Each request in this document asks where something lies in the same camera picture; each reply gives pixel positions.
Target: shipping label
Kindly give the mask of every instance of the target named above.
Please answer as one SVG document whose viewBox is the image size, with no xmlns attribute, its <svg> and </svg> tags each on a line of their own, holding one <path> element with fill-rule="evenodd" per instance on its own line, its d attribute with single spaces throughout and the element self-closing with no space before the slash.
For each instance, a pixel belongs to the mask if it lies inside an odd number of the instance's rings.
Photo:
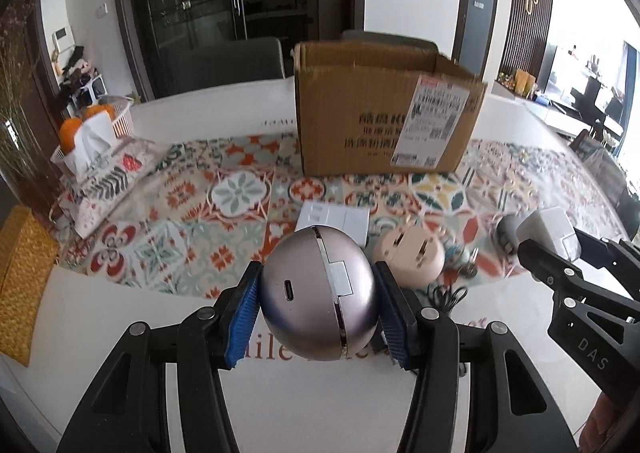
<svg viewBox="0 0 640 453">
<path fill-rule="evenodd" d="M 462 86 L 420 76 L 391 164 L 436 167 L 458 125 L 468 97 L 469 90 Z"/>
</svg>

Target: pink power adapter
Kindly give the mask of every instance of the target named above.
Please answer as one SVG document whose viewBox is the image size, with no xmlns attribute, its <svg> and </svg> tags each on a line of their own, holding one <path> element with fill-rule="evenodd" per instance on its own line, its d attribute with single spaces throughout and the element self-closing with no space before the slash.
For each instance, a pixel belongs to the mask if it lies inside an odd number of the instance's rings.
<svg viewBox="0 0 640 453">
<path fill-rule="evenodd" d="M 408 221 L 382 235 L 373 250 L 374 262 L 386 261 L 398 285 L 406 289 L 422 289 L 436 281 L 444 259 L 439 237 Z"/>
</svg>

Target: white electrical switch plate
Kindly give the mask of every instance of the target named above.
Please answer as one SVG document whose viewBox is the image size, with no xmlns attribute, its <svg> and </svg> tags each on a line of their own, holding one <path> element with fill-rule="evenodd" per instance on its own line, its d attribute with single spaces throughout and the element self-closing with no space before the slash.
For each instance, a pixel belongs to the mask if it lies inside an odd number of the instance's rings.
<svg viewBox="0 0 640 453">
<path fill-rule="evenodd" d="M 98 18 L 103 18 L 109 13 L 109 9 L 107 8 L 107 4 L 103 3 L 100 7 L 98 7 L 97 16 Z"/>
<path fill-rule="evenodd" d="M 71 27 L 69 25 L 56 30 L 53 34 L 53 41 L 56 44 L 58 52 L 61 54 L 65 50 L 69 50 L 76 45 L 76 42 L 74 41 L 74 35 L 71 32 Z"/>
<path fill-rule="evenodd" d="M 302 204 L 302 211 L 296 224 L 296 231 L 309 226 L 329 226 L 340 229 L 359 246 L 367 245 L 369 229 L 369 208 L 355 208 L 327 202 Z"/>
</svg>

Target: doorway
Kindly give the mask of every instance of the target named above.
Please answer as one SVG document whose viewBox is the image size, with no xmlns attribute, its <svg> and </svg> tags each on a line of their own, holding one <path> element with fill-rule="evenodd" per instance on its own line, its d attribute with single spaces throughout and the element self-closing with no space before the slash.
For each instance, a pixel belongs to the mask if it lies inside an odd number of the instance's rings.
<svg viewBox="0 0 640 453">
<path fill-rule="evenodd" d="M 58 128 L 63 122 L 62 106 L 58 100 L 59 88 L 47 53 L 42 6 L 40 0 L 30 1 L 32 9 L 25 22 L 24 55 L 32 68 L 31 83 L 20 106 L 38 141 L 42 156 L 48 163 L 59 144 Z M 57 168 L 51 169 L 57 174 Z"/>
<path fill-rule="evenodd" d="M 452 57 L 482 77 L 494 32 L 498 0 L 460 0 Z"/>
</svg>

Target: black cable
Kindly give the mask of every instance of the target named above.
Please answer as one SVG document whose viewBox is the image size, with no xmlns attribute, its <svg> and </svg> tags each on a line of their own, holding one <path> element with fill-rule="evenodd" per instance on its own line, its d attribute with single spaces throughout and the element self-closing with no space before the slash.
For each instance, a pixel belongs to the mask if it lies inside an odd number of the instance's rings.
<svg viewBox="0 0 640 453">
<path fill-rule="evenodd" d="M 465 286 L 453 290 L 450 285 L 445 287 L 438 283 L 431 283 L 426 292 L 430 305 L 446 316 L 465 298 L 467 293 L 468 289 Z"/>
</svg>

